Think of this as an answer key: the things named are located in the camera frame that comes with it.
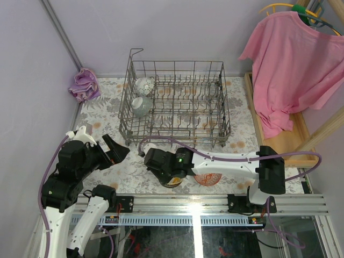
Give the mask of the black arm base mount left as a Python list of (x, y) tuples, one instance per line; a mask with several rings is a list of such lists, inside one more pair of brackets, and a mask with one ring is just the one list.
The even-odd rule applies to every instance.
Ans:
[(118, 214), (132, 213), (134, 207), (133, 196), (118, 196), (116, 199), (115, 210)]

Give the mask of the yellow floral bowl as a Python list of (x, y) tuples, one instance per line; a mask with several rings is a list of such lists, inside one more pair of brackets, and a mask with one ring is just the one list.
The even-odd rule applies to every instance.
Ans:
[(179, 177), (173, 177), (171, 178), (168, 182), (161, 182), (161, 185), (166, 187), (166, 188), (174, 188), (179, 186), (183, 182), (182, 178)]

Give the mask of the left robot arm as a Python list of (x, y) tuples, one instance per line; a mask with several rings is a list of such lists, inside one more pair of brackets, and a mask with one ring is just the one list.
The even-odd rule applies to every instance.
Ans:
[(38, 190), (38, 205), (44, 229), (39, 257), (81, 257), (88, 240), (105, 212), (120, 212), (116, 190), (97, 185), (88, 198), (88, 206), (75, 228), (69, 225), (83, 180), (95, 170), (108, 169), (125, 160), (130, 149), (102, 136), (109, 150), (90, 135), (78, 137), (69, 131), (59, 143), (46, 168)]

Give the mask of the grey dotted bowl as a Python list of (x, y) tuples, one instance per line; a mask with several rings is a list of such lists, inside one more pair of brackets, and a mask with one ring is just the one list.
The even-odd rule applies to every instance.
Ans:
[(137, 118), (141, 118), (149, 113), (152, 107), (152, 100), (146, 96), (137, 97), (132, 101), (131, 107), (134, 115)]

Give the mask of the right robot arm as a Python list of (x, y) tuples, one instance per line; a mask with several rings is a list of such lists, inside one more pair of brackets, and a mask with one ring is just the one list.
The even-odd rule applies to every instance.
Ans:
[(261, 146), (257, 152), (225, 154), (191, 147), (181, 147), (172, 153), (148, 144), (144, 152), (147, 170), (169, 188), (179, 185), (186, 177), (207, 174), (253, 179), (245, 198), (245, 206), (251, 212), (263, 208), (269, 196), (286, 192), (284, 159), (269, 146)]

